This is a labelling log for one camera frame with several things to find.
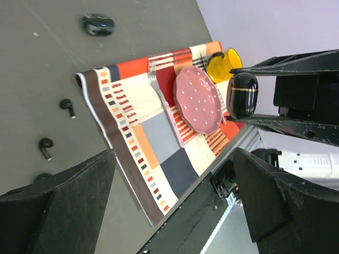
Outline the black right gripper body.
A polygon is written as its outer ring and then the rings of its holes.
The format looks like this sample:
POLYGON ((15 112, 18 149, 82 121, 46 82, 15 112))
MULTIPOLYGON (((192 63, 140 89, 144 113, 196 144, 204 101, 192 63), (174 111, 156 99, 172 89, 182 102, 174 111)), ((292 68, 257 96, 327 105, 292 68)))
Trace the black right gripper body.
POLYGON ((338 73, 278 76, 273 104, 280 116, 338 125, 338 73))

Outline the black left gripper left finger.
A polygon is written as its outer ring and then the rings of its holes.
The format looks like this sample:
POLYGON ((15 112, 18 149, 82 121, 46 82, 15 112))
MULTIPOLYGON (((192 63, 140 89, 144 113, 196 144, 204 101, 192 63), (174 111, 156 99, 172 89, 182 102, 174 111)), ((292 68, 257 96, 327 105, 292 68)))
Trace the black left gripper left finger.
POLYGON ((1 253, 94 253, 115 152, 1 195, 1 253))

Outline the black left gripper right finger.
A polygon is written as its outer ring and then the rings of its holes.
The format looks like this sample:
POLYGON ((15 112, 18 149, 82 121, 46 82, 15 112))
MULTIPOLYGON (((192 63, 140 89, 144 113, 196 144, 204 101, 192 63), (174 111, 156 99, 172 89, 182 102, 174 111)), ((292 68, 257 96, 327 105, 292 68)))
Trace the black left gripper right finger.
POLYGON ((338 253, 338 191, 241 148, 234 151, 234 168, 259 253, 338 253))

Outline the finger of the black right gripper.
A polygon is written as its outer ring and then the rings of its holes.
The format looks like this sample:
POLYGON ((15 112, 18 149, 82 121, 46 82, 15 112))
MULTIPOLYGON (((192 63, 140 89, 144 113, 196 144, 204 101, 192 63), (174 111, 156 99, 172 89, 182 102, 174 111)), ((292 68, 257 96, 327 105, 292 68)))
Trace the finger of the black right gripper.
POLYGON ((263 114, 254 114, 245 119, 236 119, 228 116, 227 120, 249 124, 264 131, 280 133, 338 147, 337 125, 263 114))
POLYGON ((234 68, 230 73, 254 76, 293 76, 338 73, 338 50, 272 57, 254 66, 234 68))

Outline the glossy black gold-trim charging case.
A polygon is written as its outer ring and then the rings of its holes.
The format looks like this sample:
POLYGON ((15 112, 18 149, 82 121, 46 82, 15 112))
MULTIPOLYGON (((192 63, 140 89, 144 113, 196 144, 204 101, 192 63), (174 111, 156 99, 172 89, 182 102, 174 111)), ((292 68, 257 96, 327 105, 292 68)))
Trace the glossy black gold-trim charging case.
POLYGON ((256 109, 258 81, 250 73, 235 74, 229 80, 226 96, 227 111, 234 119, 251 117, 256 109))

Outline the black stem earbud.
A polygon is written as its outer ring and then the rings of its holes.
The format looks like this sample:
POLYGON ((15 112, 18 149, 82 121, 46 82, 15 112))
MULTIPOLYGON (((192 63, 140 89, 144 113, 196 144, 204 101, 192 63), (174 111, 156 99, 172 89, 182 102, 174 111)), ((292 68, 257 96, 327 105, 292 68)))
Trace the black stem earbud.
POLYGON ((42 138, 40 141, 39 141, 39 149, 42 153, 42 155, 44 156, 44 158, 49 161, 51 160, 51 155, 48 151, 49 148, 53 147, 53 141, 49 138, 42 138))
POLYGON ((69 98, 66 98, 66 99, 63 99, 62 101, 60 101, 59 106, 63 110, 69 110, 69 114, 70 114, 70 117, 72 119, 74 119, 76 117, 75 113, 74 113, 74 108, 73 108, 72 102, 69 98))

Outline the black marbled earbud case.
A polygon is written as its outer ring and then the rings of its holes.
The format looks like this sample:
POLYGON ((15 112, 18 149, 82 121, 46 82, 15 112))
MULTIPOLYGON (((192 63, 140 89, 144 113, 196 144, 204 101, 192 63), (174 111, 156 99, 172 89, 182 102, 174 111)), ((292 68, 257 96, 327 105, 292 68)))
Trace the black marbled earbud case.
POLYGON ((84 31, 93 36, 110 35, 115 31, 115 22, 104 14, 89 13, 82 17, 84 31))

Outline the black ear-hook earbud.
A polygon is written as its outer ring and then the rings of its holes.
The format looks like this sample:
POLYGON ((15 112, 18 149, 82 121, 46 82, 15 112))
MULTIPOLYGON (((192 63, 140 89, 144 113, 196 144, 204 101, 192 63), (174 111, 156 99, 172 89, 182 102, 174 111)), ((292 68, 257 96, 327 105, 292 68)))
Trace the black ear-hook earbud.
POLYGON ((36 176, 36 177, 34 178, 33 182, 35 183, 35 182, 37 182, 37 181, 39 181, 39 180, 46 179, 46 178, 48 178, 48 177, 50 177, 50 176, 52 176, 52 174, 50 174, 50 173, 42 173, 42 174, 39 174, 38 176, 36 176))

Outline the pink dotted plate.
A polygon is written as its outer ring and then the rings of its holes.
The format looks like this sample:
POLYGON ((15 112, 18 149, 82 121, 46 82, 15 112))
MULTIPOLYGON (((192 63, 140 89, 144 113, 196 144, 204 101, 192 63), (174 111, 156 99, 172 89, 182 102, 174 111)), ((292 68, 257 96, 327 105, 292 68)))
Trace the pink dotted plate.
POLYGON ((176 109, 184 123, 198 133, 211 135, 222 121, 217 88, 206 72, 196 66, 183 67, 173 86, 176 109))

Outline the colourful patchwork placemat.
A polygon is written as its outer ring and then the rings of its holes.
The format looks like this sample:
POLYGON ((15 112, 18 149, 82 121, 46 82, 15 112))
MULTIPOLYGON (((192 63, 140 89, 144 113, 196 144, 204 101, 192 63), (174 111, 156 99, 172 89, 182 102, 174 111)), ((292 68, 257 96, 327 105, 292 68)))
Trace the colourful patchwork placemat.
POLYGON ((221 157, 241 123, 225 122, 211 135, 190 129, 178 114, 173 84, 184 66, 203 68, 222 50, 219 41, 112 64, 75 75, 86 104, 151 225, 221 157), (181 148, 162 103, 148 81, 148 62, 156 62, 159 86, 184 142, 181 148))

